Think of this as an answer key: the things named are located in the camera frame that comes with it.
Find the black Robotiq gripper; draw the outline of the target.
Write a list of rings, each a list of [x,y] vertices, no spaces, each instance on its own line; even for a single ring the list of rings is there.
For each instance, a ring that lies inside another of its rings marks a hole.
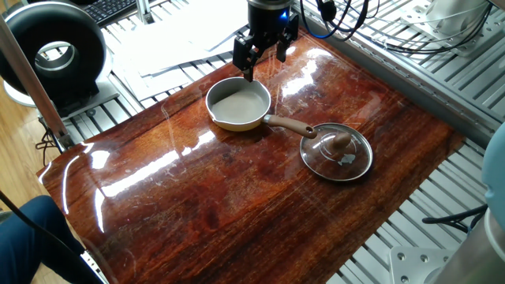
[[[234,39],[233,64],[248,81],[253,81],[253,69],[263,54],[262,49],[255,50],[255,36],[279,35],[276,58],[280,62],[286,60],[286,52],[290,44],[298,37],[299,15],[290,16],[292,2],[248,2],[248,21],[250,32],[246,37]]]

